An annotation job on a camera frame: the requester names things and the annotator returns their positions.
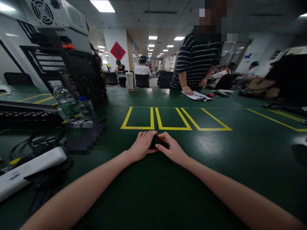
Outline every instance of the plastic bottle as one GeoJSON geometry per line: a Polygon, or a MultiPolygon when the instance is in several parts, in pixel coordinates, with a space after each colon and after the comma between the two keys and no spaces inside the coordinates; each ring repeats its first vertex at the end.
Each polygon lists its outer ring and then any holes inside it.
{"type": "Polygon", "coordinates": [[[85,120],[88,121],[95,119],[97,115],[95,113],[95,109],[91,100],[87,100],[85,96],[79,97],[79,100],[80,100],[79,108],[83,113],[85,120]]]}
{"type": "Polygon", "coordinates": [[[60,80],[50,81],[50,83],[53,86],[53,95],[69,121],[71,123],[83,123],[84,117],[68,89],[62,85],[60,80]]]}

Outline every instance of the paper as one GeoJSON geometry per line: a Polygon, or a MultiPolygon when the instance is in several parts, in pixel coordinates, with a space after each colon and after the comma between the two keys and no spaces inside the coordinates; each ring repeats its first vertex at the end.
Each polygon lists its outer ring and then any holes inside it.
{"type": "Polygon", "coordinates": [[[208,100],[208,101],[211,101],[212,100],[212,98],[210,98],[210,97],[207,97],[207,96],[205,96],[205,95],[203,95],[203,94],[200,94],[200,93],[198,93],[198,92],[196,92],[196,91],[193,91],[193,93],[194,93],[194,95],[192,95],[192,96],[190,96],[190,95],[187,95],[187,94],[185,94],[183,91],[181,91],[184,95],[186,95],[187,97],[189,97],[189,98],[191,98],[192,100],[201,100],[201,99],[203,99],[203,100],[208,100]]]}

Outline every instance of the black and white striped shirt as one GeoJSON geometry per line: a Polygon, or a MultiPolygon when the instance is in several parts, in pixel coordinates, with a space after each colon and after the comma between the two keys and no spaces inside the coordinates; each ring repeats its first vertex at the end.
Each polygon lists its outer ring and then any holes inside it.
{"type": "Polygon", "coordinates": [[[223,45],[224,42],[194,42],[194,30],[192,30],[180,48],[171,86],[181,88],[179,73],[186,71],[187,85],[197,87],[210,66],[220,64],[223,45]]]}

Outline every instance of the power strip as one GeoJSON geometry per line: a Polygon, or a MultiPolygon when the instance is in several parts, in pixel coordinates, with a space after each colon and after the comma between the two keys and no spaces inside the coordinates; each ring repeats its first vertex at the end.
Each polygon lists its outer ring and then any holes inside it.
{"type": "Polygon", "coordinates": [[[30,182],[24,178],[64,162],[67,156],[61,147],[34,158],[23,165],[0,176],[0,202],[25,187],[30,182]]]}

